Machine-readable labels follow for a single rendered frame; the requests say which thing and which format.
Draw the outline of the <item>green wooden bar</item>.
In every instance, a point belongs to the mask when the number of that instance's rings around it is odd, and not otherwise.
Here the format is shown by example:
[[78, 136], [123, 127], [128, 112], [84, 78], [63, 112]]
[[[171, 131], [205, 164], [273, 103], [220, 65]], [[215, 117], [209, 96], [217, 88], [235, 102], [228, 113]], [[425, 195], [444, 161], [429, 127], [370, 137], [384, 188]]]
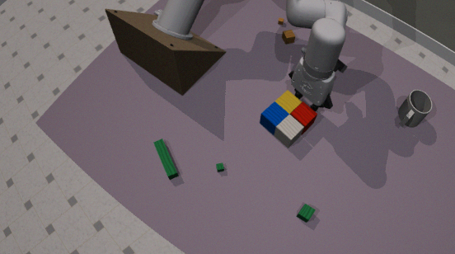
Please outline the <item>green wooden bar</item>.
[[164, 169], [167, 173], [169, 180], [178, 177], [177, 171], [167, 151], [166, 145], [163, 142], [163, 139], [160, 139], [153, 143], [156, 147], [157, 153], [162, 161], [162, 165], [164, 166]]

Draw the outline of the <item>red cube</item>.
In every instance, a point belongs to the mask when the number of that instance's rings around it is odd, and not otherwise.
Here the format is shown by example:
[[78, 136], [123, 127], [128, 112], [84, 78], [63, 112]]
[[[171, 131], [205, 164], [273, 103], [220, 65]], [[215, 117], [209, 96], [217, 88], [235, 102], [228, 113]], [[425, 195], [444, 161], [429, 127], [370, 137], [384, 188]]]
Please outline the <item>red cube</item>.
[[302, 102], [290, 115], [304, 126], [302, 134], [314, 123], [317, 113]]

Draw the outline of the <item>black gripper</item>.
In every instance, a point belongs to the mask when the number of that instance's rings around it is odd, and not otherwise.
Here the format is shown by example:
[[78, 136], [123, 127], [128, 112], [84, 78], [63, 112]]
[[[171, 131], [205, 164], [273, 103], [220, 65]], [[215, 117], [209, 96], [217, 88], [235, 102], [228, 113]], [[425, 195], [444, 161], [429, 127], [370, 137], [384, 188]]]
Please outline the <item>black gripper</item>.
[[[305, 96], [313, 104], [311, 108], [316, 112], [318, 107], [330, 109], [332, 105], [331, 91], [335, 81], [335, 72], [328, 78], [319, 79], [310, 76], [303, 67], [303, 58], [298, 62], [294, 71], [288, 74], [295, 88], [295, 96], [300, 100]], [[309, 76], [309, 77], [308, 77]]]

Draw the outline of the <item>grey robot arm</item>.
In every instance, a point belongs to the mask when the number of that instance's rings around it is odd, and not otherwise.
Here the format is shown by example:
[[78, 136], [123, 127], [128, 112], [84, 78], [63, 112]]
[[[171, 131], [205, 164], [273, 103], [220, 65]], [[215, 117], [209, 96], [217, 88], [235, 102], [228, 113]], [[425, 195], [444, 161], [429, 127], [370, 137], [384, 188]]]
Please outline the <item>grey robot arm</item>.
[[[168, 35], [192, 40], [193, 35], [189, 32], [203, 2], [204, 0], [168, 0], [164, 10], [154, 12], [158, 17], [152, 25]], [[333, 71], [343, 73], [347, 69], [339, 60], [348, 19], [348, 11], [343, 2], [286, 0], [286, 17], [292, 26], [311, 29], [307, 48], [301, 49], [304, 54], [303, 67], [310, 76], [324, 79], [332, 75]]]

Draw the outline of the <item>blue cube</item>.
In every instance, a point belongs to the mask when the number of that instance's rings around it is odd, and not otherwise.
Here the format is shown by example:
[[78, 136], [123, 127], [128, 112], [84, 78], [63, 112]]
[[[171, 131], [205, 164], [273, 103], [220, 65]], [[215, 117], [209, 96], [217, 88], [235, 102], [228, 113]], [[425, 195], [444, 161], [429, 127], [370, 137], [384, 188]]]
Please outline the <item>blue cube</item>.
[[288, 115], [286, 110], [274, 102], [261, 113], [260, 124], [274, 135], [276, 126]]

